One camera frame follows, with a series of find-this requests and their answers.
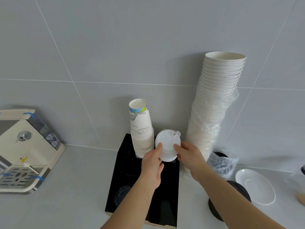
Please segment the stack of white paper cups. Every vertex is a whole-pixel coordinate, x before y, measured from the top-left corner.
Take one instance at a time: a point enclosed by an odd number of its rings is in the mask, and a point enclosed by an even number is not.
[[[154,148],[155,138],[152,122],[144,99],[135,99],[129,103],[130,134],[135,154],[143,158],[145,153]]]
[[[227,108],[238,97],[236,85],[245,59],[242,54],[230,52],[205,55],[186,135],[205,160],[215,145]]]

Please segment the cream-colored coffee machine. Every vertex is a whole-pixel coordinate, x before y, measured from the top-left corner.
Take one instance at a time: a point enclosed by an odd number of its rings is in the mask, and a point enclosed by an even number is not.
[[[0,110],[0,194],[35,192],[64,150],[35,110]]]

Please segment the drip tray grate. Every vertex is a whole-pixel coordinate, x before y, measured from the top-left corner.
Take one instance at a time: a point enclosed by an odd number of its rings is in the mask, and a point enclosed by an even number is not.
[[[35,167],[37,172],[41,172],[43,167]],[[6,175],[2,175],[0,178],[0,190],[1,189],[25,189],[28,188],[34,181],[36,176],[34,173],[27,167],[11,167],[6,170]]]

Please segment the tiled wall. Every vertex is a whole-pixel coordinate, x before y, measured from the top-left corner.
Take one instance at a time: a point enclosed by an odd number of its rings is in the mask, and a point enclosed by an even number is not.
[[[185,134],[204,53],[246,54],[217,145],[240,163],[305,163],[305,0],[0,0],[0,108],[63,142],[117,150],[128,103]]]

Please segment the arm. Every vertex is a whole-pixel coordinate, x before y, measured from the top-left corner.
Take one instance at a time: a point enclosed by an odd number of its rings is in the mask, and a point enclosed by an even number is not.
[[[101,229],[140,229],[144,225],[155,189],[161,183],[164,164],[159,159],[162,143],[146,153],[142,159],[139,179],[119,207]]]
[[[174,148],[178,153],[178,160],[191,171],[192,177],[204,188],[229,229],[284,229],[215,173],[196,146],[181,142],[181,147],[175,144]]]

